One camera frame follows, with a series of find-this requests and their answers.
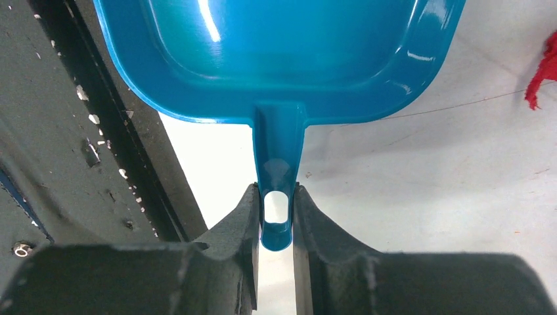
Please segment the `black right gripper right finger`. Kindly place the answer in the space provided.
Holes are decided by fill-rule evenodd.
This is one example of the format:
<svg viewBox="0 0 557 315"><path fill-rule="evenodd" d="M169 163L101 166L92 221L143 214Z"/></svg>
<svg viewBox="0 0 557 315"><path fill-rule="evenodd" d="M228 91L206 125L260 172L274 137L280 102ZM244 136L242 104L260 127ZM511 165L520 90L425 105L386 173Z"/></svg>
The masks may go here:
<svg viewBox="0 0 557 315"><path fill-rule="evenodd" d="M382 253L293 199L298 314L555 314L535 271L495 253Z"/></svg>

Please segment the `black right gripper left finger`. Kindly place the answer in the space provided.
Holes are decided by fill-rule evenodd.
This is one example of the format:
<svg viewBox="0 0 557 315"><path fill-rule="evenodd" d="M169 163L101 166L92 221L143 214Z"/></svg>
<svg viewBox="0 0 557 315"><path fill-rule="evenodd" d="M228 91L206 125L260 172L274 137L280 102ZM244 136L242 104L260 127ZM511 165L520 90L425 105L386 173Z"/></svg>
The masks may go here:
<svg viewBox="0 0 557 315"><path fill-rule="evenodd" d="M257 184L192 242L59 245L22 264L2 314L251 314L257 308Z"/></svg>

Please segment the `blue dustpan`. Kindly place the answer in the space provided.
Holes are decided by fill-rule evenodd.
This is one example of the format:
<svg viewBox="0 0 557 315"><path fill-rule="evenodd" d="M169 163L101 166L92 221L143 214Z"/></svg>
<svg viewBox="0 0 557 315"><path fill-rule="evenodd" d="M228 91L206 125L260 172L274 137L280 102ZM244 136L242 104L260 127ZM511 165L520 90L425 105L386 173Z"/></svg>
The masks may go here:
<svg viewBox="0 0 557 315"><path fill-rule="evenodd" d="M464 1L95 1L126 85L166 116L248 125L261 197L293 201L305 129L415 101Z"/></svg>

